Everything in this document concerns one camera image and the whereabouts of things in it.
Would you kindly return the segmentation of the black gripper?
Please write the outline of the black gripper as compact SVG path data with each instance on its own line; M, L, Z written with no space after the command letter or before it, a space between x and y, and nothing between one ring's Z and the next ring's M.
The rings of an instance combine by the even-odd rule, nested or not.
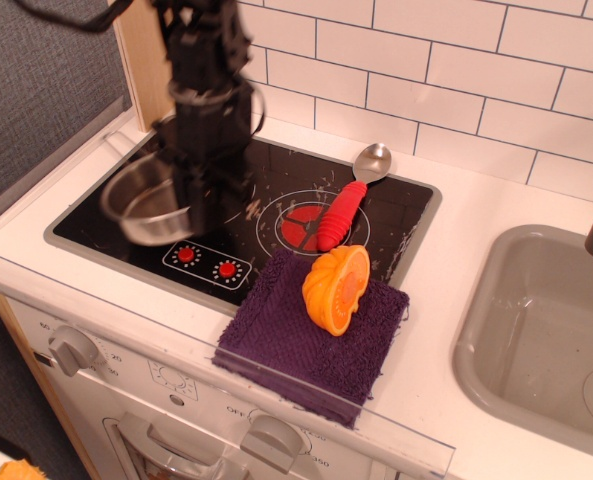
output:
M252 139L252 91L237 89L222 103L180 103L176 113L153 124L161 157L171 164L179 208L189 208L193 236L223 221L221 192L242 200L251 195L245 151Z

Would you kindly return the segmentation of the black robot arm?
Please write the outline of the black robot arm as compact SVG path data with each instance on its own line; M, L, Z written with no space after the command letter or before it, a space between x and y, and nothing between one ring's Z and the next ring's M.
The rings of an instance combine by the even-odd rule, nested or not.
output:
M155 1L171 65L174 113L154 123L171 165L189 233L202 236L224 219L224 197L243 204L252 174L245 153L253 132L253 88L243 76L250 42L234 1Z

